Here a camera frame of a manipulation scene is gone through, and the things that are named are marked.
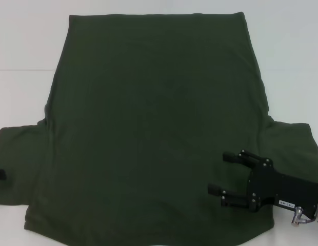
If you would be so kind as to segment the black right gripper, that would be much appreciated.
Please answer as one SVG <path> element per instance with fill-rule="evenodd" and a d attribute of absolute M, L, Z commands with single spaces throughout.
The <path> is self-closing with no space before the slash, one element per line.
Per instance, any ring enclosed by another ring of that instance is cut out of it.
<path fill-rule="evenodd" d="M 247 196 L 214 184 L 208 184 L 208 194 L 220 197 L 221 206 L 249 208 L 259 211 L 263 206 L 274 205 L 291 211 L 303 209 L 307 217 L 315 217 L 318 209 L 318 183 L 282 174 L 273 167 L 270 159 L 242 149 L 238 154 L 223 153 L 223 161 L 239 163 L 251 169 Z"/>

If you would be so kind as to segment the dark green t-shirt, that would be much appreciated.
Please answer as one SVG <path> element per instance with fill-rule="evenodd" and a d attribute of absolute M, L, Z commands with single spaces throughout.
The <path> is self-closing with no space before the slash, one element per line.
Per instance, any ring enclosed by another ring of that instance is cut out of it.
<path fill-rule="evenodd" d="M 208 194 L 246 194 L 250 168 L 224 152 L 318 183 L 310 126 L 268 111 L 242 12 L 72 15 L 44 119 L 0 130 L 0 205 L 67 246 L 238 246 L 273 206 Z"/>

